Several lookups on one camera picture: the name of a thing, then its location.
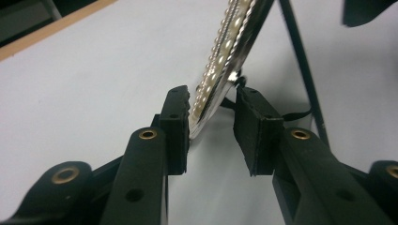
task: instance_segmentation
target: screw hole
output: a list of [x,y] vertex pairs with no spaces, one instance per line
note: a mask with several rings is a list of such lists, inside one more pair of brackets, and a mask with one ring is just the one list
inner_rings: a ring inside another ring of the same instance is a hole
[[355,200],[354,195],[349,192],[348,190],[345,189],[339,189],[336,191],[336,195],[340,197],[343,200],[346,200],[348,202],[353,202]]
[[143,132],[141,132],[140,135],[139,135],[139,137],[140,137],[141,139],[148,140],[148,139],[153,139],[153,138],[155,138],[157,135],[158,135],[158,133],[157,133],[155,130],[153,130],[153,129],[148,129],[148,130],[144,130]]
[[386,170],[391,176],[398,179],[398,166],[390,165],[386,168]]
[[74,180],[78,175],[79,169],[75,166],[70,166],[56,172],[52,177],[52,182],[56,185],[62,185]]
[[304,130],[295,129],[292,130],[291,134],[293,137],[301,140],[307,140],[311,138],[311,135]]
[[140,201],[144,197],[144,192],[141,189],[131,189],[126,194],[126,200],[135,203]]

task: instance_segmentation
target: wooden edge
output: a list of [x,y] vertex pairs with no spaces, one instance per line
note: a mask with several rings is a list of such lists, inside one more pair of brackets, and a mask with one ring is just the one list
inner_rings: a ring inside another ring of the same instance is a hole
[[81,9],[70,13],[68,16],[62,18],[59,21],[52,22],[49,25],[40,28],[39,30],[25,37],[9,43],[8,45],[0,48],[0,61],[3,61],[10,56],[13,56],[15,53],[18,53],[35,43],[38,43],[39,41],[55,34],[56,32],[78,22],[84,17],[87,17],[94,12],[111,5],[115,1],[116,0],[98,0],[86,7],[82,7]]

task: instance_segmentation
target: white backdrop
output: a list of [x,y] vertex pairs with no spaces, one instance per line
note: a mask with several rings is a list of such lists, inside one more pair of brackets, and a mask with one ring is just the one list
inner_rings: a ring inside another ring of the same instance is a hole
[[[398,160],[397,5],[348,29],[343,1],[292,4],[332,152],[366,172],[373,161]],[[98,168],[150,125],[169,89],[193,93],[226,7],[118,0],[0,62],[0,220],[53,165]],[[308,109],[279,4],[243,71],[281,114]],[[170,179],[170,224],[283,224],[271,177],[249,176],[232,125],[233,114],[219,110],[192,143],[188,172]]]

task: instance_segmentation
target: black plastic bracket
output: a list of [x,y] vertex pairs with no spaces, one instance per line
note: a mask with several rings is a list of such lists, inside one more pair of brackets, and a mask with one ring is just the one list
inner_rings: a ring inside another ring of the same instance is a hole
[[283,119],[258,91],[237,87],[234,134],[250,175],[271,175]]
[[159,127],[166,134],[169,175],[181,175],[187,170],[190,147],[189,98],[186,85],[171,89],[159,116]]
[[166,137],[157,127],[135,131],[120,163],[100,224],[167,224]]
[[288,128],[273,184],[286,224],[393,224],[329,148]]

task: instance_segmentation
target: metal grommet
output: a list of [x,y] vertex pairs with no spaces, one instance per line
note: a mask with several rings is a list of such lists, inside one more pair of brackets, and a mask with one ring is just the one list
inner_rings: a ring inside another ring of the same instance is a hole
[[393,177],[398,179],[398,166],[390,165],[386,168],[386,171]]
[[154,129],[147,129],[142,131],[138,136],[140,139],[150,140],[158,136],[158,133]]
[[301,129],[293,129],[291,134],[293,137],[300,140],[308,140],[311,138],[311,134]]
[[79,169],[75,166],[70,166],[67,168],[63,168],[56,172],[51,179],[54,184],[62,185],[69,181],[74,180],[79,175]]

